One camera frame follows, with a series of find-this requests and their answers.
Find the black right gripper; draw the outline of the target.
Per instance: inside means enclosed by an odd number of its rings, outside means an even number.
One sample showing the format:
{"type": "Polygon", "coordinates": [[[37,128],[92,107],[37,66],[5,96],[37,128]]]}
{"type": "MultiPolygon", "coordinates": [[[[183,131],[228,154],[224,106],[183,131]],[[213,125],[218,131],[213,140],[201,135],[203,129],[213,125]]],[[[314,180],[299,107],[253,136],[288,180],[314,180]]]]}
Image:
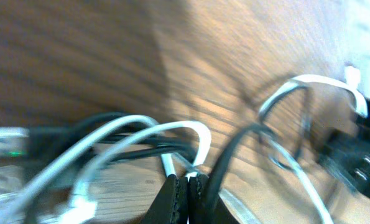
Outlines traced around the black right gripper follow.
{"type": "Polygon", "coordinates": [[[345,101],[328,103],[317,115],[317,162],[350,191],[370,199],[370,100],[362,118],[345,101]]]}

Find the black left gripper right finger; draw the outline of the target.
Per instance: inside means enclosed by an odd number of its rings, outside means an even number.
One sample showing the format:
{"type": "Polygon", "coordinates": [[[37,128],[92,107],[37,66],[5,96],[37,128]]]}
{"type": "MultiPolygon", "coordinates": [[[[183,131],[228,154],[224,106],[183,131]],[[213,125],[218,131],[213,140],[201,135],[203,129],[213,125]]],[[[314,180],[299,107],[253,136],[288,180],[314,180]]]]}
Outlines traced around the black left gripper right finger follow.
{"type": "Polygon", "coordinates": [[[218,201],[208,207],[204,201],[205,187],[208,177],[198,174],[190,177],[188,181],[188,222],[189,224],[239,224],[231,214],[227,206],[218,194],[215,197],[218,201]]]}

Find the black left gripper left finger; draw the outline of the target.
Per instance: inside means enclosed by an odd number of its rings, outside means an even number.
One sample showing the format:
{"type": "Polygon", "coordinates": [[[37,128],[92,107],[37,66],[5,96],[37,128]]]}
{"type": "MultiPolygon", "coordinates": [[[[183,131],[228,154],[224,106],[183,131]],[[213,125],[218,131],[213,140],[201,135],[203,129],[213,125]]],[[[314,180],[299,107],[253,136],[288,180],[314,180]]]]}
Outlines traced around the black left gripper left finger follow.
{"type": "Polygon", "coordinates": [[[188,178],[169,175],[140,224],[187,224],[188,178]]]}

